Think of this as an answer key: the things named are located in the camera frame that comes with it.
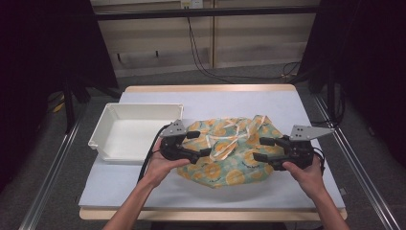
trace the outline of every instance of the metal rod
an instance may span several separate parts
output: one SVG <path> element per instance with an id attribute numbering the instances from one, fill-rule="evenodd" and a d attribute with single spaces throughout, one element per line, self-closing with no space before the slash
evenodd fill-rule
<path id="1" fill-rule="evenodd" d="M 125 20 L 147 18 L 172 17 L 204 17 L 204 16 L 236 16 L 260 14 L 294 14 L 336 11 L 338 7 L 320 6 L 292 6 L 269 8 L 221 8 L 221 9 L 191 9 L 191 10 L 164 10 L 164 11 L 124 11 L 124 12 L 98 12 L 94 15 L 76 15 L 75 17 L 96 17 L 97 20 Z"/>
<path id="2" fill-rule="evenodd" d="M 56 154 L 56 158 L 53 164 L 51 165 L 51 168 L 48 171 L 48 174 L 45 177 L 44 182 L 41 188 L 39 189 L 33 204 L 31 205 L 26 216 L 24 217 L 23 222 L 19 227 L 19 230 L 34 230 L 36 228 L 36 225 L 39 222 L 39 218 L 41 217 L 42 212 L 45 209 L 45 205 L 56 183 L 56 179 L 63 165 L 63 162 L 68 154 L 69 149 L 72 146 L 73 141 L 75 140 L 75 136 L 79 130 L 79 125 L 84 116 L 86 106 L 87 104 L 82 104 L 79 107 L 78 119 L 74 123 L 71 131 L 65 134 L 63 142 L 60 145 L 59 150 Z"/>

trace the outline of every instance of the wire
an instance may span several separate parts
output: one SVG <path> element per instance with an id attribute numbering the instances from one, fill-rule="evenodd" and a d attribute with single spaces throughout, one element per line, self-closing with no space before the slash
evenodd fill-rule
<path id="1" fill-rule="evenodd" d="M 226 82 L 232 83 L 232 84 L 234 84 L 234 82 L 224 80 L 223 78 L 264 79 L 264 80 L 276 80 L 276 79 L 282 79 L 283 78 L 283 77 L 248 77 L 248 76 L 234 76 L 234 75 L 219 76 L 219 75 L 216 75 L 214 73 L 209 72 L 206 68 L 204 68 L 204 66 L 203 66 L 203 64 L 202 64 L 202 62 L 200 60 L 200 56 L 199 56 L 199 53 L 198 53 L 198 50 L 197 50 L 196 41 L 194 39 L 191 20 L 189 18 L 188 18 L 188 23 L 189 23 L 189 36 L 190 36 L 190 41 L 191 41 L 191 46 L 192 46 L 192 55 L 193 55 L 194 64 L 197 67 L 197 69 L 200 71 L 200 73 L 202 73 L 206 77 L 214 78 L 214 79 L 217 79 L 217 80 L 220 80 L 220 81 L 226 81 Z"/>
<path id="2" fill-rule="evenodd" d="M 138 175 L 137 183 L 140 182 L 140 180 L 144 177 L 144 174 L 146 173 L 147 165 L 148 165 L 148 163 L 149 163 L 149 159 L 151 158 L 152 154 L 158 151 L 158 150 L 156 150 L 156 151 L 152 151 L 152 150 L 153 150 L 153 147 L 155 146 L 156 140 L 158 140 L 159 134 L 160 134 L 165 128 L 167 128 L 168 126 L 169 126 L 169 125 L 165 125 L 165 126 L 161 127 L 161 129 L 159 129 L 158 133 L 155 135 L 155 138 L 153 139 L 152 145 L 151 145 L 151 147 L 149 148 L 149 151 L 148 151 L 148 154 L 147 154 L 147 156 L 146 156 L 146 159 L 144 160 L 143 167 L 141 167 L 140 174 Z"/>
<path id="3" fill-rule="evenodd" d="M 321 149 L 319 149 L 319 148 L 315 148 L 315 147 L 313 147 L 313 153 L 314 154 L 316 154 L 318 157 L 319 157 L 319 159 L 320 159 L 320 170 L 322 171 L 322 175 L 323 175 L 323 173 L 325 172 L 325 162 L 326 162 L 326 156 L 325 156 L 325 154 L 322 152 L 322 150 Z"/>
<path id="4" fill-rule="evenodd" d="M 290 74 L 293 72 L 293 70 L 295 70 L 296 67 L 297 67 L 300 63 L 301 63 L 301 61 L 293 61 L 293 62 L 286 63 L 286 64 L 284 65 L 283 69 L 282 69 L 282 75 L 285 76 L 285 77 L 288 76 L 288 75 L 290 75 Z M 292 68 L 291 70 L 289 70 L 288 73 L 286 73 L 286 71 L 285 71 L 286 67 L 287 67 L 288 65 L 291 65 L 291 64 L 295 64 L 295 65 L 293 66 L 293 68 Z"/>

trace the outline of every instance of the forearm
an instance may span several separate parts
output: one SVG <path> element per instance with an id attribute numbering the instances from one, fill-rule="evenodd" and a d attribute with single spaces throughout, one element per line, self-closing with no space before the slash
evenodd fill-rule
<path id="1" fill-rule="evenodd" d="M 131 229 L 153 188 L 147 179 L 142 179 L 103 229 Z"/>
<path id="2" fill-rule="evenodd" d="M 326 230 L 350 229 L 344 219 L 341 217 L 337 207 L 335 207 L 335 204 L 327 191 L 316 195 L 312 198 L 312 200 L 316 205 L 320 220 L 322 221 L 322 224 Z"/>

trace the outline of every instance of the white tray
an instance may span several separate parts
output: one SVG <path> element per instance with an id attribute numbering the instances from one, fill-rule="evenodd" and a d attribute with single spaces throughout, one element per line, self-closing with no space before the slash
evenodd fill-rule
<path id="1" fill-rule="evenodd" d="M 164 125 L 182 119 L 178 103 L 108 103 L 89 141 L 104 161 L 143 164 Z"/>

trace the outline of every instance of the hand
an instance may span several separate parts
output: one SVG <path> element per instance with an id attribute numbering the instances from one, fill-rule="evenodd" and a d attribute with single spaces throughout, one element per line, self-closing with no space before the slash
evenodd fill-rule
<path id="1" fill-rule="evenodd" d="M 170 170 L 191 163 L 188 159 L 180 159 L 176 161 L 167 160 L 159 151 L 159 148 L 161 147 L 161 141 L 161 138 L 156 141 L 155 146 L 152 149 L 152 151 L 155 153 L 153 153 L 153 155 L 151 156 L 147 166 L 146 174 L 142 179 L 147 180 L 148 183 L 153 186 L 153 188 L 156 188 L 159 184 L 161 184 L 161 181 L 165 177 L 167 177 Z"/>
<path id="2" fill-rule="evenodd" d="M 312 165 L 304 170 L 291 162 L 284 162 L 282 165 L 299 182 L 309 198 L 313 199 L 327 191 L 320 170 L 320 160 L 317 156 L 313 157 Z"/>

